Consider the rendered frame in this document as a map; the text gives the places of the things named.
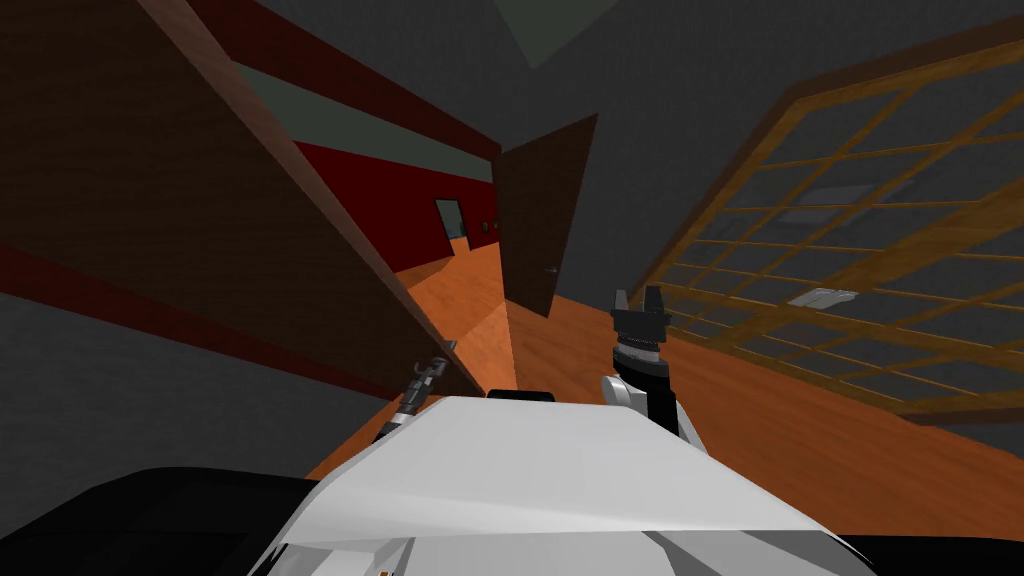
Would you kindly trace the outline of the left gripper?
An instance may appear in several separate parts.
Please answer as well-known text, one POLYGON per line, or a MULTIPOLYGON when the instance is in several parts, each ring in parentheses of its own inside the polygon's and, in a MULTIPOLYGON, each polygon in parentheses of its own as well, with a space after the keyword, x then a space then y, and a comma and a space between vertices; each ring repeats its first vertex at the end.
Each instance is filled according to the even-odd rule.
POLYGON ((421 395, 430 395, 434 387, 434 381, 440 378, 449 366, 445 358, 434 357, 428 365, 423 367, 417 362, 413 370, 416 377, 409 385, 409 389, 421 395))

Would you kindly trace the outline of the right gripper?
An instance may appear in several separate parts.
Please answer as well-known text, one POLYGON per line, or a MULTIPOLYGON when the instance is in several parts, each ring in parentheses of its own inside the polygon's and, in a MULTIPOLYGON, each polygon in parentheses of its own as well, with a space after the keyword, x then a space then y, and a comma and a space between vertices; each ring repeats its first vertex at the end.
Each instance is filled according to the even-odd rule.
POLYGON ((632 347, 657 347, 667 340, 666 328, 671 315, 665 313, 662 288, 648 285, 644 288, 643 311, 630 310, 624 289, 616 289, 610 311, 617 342, 632 347))

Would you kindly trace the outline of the small dark brown door leaf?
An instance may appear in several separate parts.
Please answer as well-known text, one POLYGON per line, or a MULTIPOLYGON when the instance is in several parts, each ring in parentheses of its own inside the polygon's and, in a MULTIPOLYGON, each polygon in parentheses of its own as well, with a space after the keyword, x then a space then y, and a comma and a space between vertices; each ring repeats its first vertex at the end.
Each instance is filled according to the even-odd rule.
POLYGON ((556 292, 597 121, 582 118, 492 163, 504 296, 542 317, 556 292))

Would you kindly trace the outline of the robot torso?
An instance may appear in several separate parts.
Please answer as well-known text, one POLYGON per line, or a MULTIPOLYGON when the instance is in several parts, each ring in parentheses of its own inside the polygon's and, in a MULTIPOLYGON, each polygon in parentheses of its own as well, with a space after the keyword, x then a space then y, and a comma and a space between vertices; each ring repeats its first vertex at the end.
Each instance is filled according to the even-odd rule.
POLYGON ((267 576, 876 576, 640 413, 450 397, 324 478, 267 576))

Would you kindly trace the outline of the wooden lattice window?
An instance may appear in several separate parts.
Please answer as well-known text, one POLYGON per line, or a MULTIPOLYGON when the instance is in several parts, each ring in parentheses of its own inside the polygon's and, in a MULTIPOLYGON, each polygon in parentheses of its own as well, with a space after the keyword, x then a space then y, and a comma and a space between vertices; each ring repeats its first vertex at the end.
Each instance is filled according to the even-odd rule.
POLYGON ((1024 14, 793 85, 647 271, 680 339, 1024 421, 1024 14))

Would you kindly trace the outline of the large brown door leaf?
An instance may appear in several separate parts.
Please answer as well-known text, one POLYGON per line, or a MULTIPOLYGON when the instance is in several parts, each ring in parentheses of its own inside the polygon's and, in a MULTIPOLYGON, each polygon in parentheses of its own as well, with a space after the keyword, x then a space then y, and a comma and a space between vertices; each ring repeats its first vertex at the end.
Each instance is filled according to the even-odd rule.
POLYGON ((389 400, 482 389, 187 0, 0 0, 0 294, 389 400))

